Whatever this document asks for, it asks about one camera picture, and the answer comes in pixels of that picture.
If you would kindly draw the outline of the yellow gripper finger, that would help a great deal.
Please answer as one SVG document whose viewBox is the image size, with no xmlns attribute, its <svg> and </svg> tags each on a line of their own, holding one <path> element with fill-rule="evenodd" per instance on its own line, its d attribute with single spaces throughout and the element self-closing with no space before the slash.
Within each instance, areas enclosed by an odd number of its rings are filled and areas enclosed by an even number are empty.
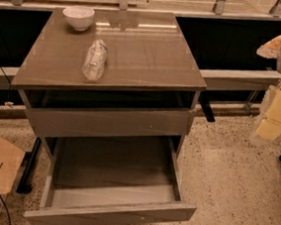
<svg viewBox="0 0 281 225">
<path fill-rule="evenodd" d="M 266 57 L 267 59 L 277 58 L 281 47 L 281 35 L 263 44 L 256 53 L 258 56 Z"/>
<path fill-rule="evenodd" d="M 265 93 L 254 135 L 263 141 L 275 141 L 281 135 L 281 86 L 271 85 Z"/>
</svg>

